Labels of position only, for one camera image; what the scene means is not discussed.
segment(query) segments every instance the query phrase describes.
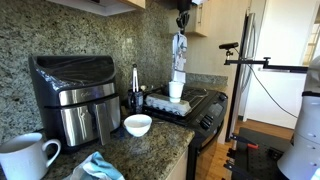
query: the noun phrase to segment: granite backsplash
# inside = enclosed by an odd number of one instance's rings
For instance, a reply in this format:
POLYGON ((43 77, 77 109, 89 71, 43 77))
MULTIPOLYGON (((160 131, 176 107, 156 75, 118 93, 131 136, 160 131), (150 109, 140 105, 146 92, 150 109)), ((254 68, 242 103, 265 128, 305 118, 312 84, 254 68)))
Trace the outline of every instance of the granite backsplash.
MULTIPOLYGON (((44 0, 0 0, 0 144, 42 128, 28 67, 32 55, 110 55, 126 96, 133 63, 139 83, 154 87, 171 74, 172 34, 164 7, 104 17, 44 0)), ((226 84, 223 76, 187 74, 188 82, 226 84)))

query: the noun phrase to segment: oven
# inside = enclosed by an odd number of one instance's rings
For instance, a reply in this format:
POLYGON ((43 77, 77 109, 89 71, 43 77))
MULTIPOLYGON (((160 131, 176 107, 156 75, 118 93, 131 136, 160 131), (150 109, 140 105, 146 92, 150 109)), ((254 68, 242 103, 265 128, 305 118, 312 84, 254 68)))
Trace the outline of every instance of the oven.
MULTIPOLYGON (((164 89, 166 88, 160 88, 154 93, 168 96, 164 89)), ((209 171, 217 138, 223 128, 227 99, 223 92, 184 86, 181 100, 190 105, 186 113, 166 111, 170 108, 163 105, 160 107, 149 104, 143 108, 145 114, 194 130, 195 136, 188 148, 188 180, 195 179, 196 174, 198 177, 205 177, 209 171)))

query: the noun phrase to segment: cabinet door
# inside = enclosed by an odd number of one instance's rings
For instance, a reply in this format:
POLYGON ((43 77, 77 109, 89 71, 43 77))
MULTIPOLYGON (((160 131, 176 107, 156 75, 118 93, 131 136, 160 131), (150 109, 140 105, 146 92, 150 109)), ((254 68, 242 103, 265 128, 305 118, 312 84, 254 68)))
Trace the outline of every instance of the cabinet door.
POLYGON ((166 180, 185 180, 187 179, 187 163, 188 163, 188 148, 180 156, 177 164, 174 166, 166 180))
POLYGON ((146 0, 119 0, 125 4, 131 5, 138 9, 145 9, 146 8, 146 0))
MULTIPOLYGON (((209 28, 211 26, 211 4, 212 0, 208 0, 198 6, 192 6, 189 11, 189 22, 186 27, 186 34, 196 34, 199 36, 208 36, 209 28)), ((179 27, 176 19, 179 16, 178 10, 169 11, 169 33, 176 33, 179 27)))

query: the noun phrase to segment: air fryer basket handle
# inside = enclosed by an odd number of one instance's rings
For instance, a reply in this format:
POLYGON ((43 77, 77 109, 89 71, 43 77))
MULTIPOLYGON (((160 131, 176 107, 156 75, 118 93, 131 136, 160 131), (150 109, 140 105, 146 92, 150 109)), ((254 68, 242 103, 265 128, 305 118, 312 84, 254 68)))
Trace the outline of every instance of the air fryer basket handle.
POLYGON ((106 103, 95 104, 95 115, 97 121, 97 128, 100 137, 100 142, 102 145, 105 145, 107 142, 110 142, 110 125, 109 120, 111 119, 110 112, 107 112, 106 103))

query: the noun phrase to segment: black stand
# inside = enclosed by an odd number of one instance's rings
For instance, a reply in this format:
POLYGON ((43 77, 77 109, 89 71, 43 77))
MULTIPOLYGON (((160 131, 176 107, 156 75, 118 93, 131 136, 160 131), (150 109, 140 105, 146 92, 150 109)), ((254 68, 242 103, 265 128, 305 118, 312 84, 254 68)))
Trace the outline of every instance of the black stand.
POLYGON ((232 180, 243 179, 277 179, 287 180, 277 166, 278 158, 274 158, 270 150, 276 149, 285 152, 290 146, 290 141, 276 136, 264 134, 246 128, 240 128, 239 136, 250 139, 259 144, 258 149, 247 147, 247 144, 237 142, 234 154, 234 165, 246 173, 232 173, 232 180))
POLYGON ((226 138, 225 141, 230 141, 230 135, 231 135, 231 126, 233 121, 233 112, 235 111, 235 103, 236 103, 236 96, 238 91, 238 84, 240 81, 240 71, 241 71, 241 65, 242 64, 260 64, 263 65, 263 69, 273 69, 273 70, 288 70, 292 73, 306 73, 308 71, 308 67, 304 66, 276 66, 276 65, 269 65, 269 59, 270 57, 264 57, 264 60, 243 60, 239 58, 239 60, 229 60, 229 56, 233 55, 229 49, 226 52, 227 59, 224 63, 224 65, 230 65, 230 64, 237 64, 237 70, 235 74, 235 80, 233 85, 233 91, 232 91, 232 98, 231 98, 231 104, 230 104, 230 114, 228 119, 228 126, 226 131, 226 138))

